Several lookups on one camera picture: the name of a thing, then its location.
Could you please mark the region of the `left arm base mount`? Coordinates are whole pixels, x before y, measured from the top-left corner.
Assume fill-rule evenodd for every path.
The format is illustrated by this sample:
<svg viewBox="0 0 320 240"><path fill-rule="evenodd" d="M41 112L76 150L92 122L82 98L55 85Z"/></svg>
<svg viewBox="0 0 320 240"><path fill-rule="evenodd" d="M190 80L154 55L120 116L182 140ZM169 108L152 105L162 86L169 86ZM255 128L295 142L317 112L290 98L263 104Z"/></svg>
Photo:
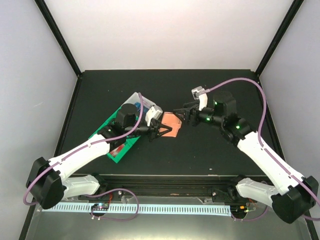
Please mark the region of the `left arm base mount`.
<svg viewBox="0 0 320 240"><path fill-rule="evenodd" d="M79 195L86 198L102 199L106 195L109 195L110 197L112 197L113 193L117 193L121 195L124 192L128 191L127 189L124 189L124 188L114 188L114 189L107 190L108 184L106 180L99 174L87 175L83 179L87 181L84 183L84 188Z"/></svg>

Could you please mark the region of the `pink leather card holder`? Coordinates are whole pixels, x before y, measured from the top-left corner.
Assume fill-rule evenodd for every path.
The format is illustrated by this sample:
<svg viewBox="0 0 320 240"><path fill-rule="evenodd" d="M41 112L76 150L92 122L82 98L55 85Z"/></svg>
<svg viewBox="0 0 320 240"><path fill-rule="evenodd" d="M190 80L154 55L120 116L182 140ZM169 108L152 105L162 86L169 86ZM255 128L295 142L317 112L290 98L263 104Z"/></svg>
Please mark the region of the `pink leather card holder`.
<svg viewBox="0 0 320 240"><path fill-rule="evenodd" d="M172 112L164 112L161 123L172 128L170 132L164 134L162 137L175 138L178 135L178 132L182 126L182 121Z"/></svg>

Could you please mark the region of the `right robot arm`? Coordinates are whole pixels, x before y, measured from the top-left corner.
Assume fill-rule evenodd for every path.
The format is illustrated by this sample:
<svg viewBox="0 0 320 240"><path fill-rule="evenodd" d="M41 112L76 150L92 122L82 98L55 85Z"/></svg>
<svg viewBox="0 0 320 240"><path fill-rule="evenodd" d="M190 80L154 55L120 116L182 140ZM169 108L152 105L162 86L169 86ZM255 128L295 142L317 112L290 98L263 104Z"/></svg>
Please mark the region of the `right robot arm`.
<svg viewBox="0 0 320 240"><path fill-rule="evenodd" d="M227 189L228 198L234 202L242 198L253 199L271 207L285 223L291 224L315 206L318 181L305 177L289 166L261 138L253 127L237 114L236 100L227 91L213 96L208 106L206 94L195 96L173 113L184 123L197 126L206 123L219 129L221 135L246 154L265 173L273 185L245 177Z"/></svg>

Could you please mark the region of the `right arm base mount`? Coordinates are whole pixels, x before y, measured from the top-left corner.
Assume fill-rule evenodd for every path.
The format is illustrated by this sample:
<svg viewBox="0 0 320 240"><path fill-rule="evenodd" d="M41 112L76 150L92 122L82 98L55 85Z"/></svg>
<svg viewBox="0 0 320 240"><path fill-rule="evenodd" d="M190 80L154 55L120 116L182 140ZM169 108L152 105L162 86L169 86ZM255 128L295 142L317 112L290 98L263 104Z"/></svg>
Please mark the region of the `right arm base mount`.
<svg viewBox="0 0 320 240"><path fill-rule="evenodd" d="M225 203L247 203L248 198L240 196L234 185L214 185L210 188L211 197L214 201Z"/></svg>

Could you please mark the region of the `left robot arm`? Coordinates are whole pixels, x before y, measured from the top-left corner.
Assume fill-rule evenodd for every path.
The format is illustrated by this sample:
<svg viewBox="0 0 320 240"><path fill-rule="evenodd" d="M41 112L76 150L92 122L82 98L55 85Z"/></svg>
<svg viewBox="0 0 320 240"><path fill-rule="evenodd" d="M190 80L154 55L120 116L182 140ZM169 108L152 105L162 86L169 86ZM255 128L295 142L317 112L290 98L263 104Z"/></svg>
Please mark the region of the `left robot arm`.
<svg viewBox="0 0 320 240"><path fill-rule="evenodd" d="M36 204L50 209L61 200L90 195L103 199L108 192L106 185L97 175L72 177L72 174L91 161L116 150L128 138L148 136L152 141L172 131L162 124L162 111L156 105L146 114L132 103L123 104L105 126L100 128L86 142L74 149L49 160L40 157L33 162L26 182L27 194L31 194Z"/></svg>

